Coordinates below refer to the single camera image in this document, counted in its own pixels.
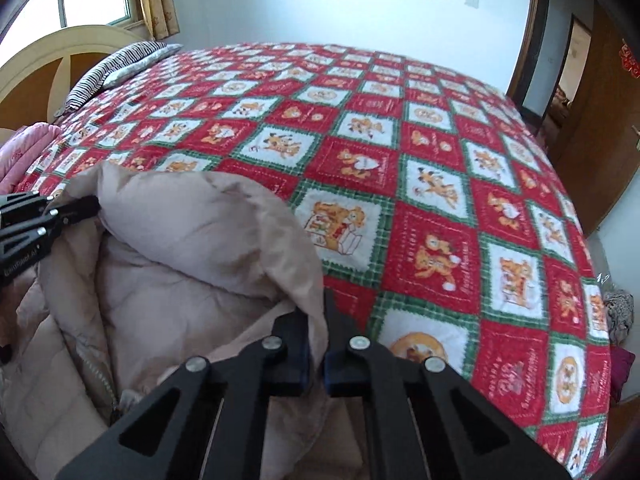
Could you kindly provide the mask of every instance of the bedspread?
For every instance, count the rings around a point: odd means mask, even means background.
[[[17,190],[107,159],[226,171],[289,202],[338,307],[446,359],[572,476],[604,453],[604,306],[571,201],[513,104],[446,68],[337,45],[173,56],[104,92]]]

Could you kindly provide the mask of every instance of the wooden door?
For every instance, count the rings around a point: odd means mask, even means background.
[[[623,40],[595,5],[593,36],[569,117],[549,150],[585,235],[604,220],[640,165],[640,79],[622,68]]]

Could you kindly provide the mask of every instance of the screw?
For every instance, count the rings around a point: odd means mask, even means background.
[[[262,340],[262,348],[265,350],[277,350],[282,346],[282,339],[276,335],[268,335]]]
[[[443,361],[443,359],[433,356],[429,357],[424,362],[424,367],[427,368],[427,371],[437,374],[444,370],[445,362]]]
[[[187,361],[185,368],[190,372],[201,372],[207,367],[207,360],[204,357],[191,357]]]
[[[354,350],[366,350],[371,346],[371,341],[363,335],[357,335],[350,339],[349,346]]]

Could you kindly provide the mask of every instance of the pink blanket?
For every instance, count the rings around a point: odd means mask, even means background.
[[[60,133],[59,126],[36,123],[19,130],[0,148],[0,194],[14,191],[29,166]]]

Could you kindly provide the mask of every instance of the wooden headboard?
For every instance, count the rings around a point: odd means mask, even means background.
[[[69,90],[89,69],[141,40],[119,27],[80,25],[31,43],[0,68],[0,130],[53,122]]]

